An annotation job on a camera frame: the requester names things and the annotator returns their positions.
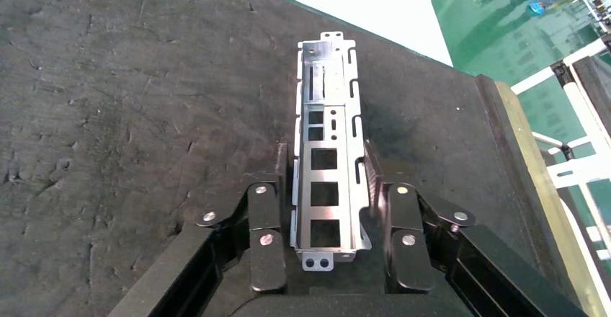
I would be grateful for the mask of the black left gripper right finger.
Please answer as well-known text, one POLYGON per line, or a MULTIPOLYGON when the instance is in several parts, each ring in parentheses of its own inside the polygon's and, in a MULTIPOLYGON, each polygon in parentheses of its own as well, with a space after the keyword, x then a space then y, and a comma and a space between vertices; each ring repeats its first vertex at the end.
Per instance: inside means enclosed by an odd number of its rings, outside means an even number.
POLYGON ((365 142, 370 210, 385 232, 387 286, 428 295, 441 272, 470 316, 583 316, 473 213, 411 184, 401 165, 365 142))

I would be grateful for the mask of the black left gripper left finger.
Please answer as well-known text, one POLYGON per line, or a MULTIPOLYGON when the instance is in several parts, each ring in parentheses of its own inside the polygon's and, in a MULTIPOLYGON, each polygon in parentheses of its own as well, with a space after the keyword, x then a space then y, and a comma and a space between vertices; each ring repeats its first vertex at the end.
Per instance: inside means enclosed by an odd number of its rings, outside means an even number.
POLYGON ((196 224, 185 225, 112 309, 111 316, 201 316, 223 273, 250 258, 250 288, 281 293, 287 285, 282 206, 287 200, 289 145, 242 174, 227 197, 196 224))

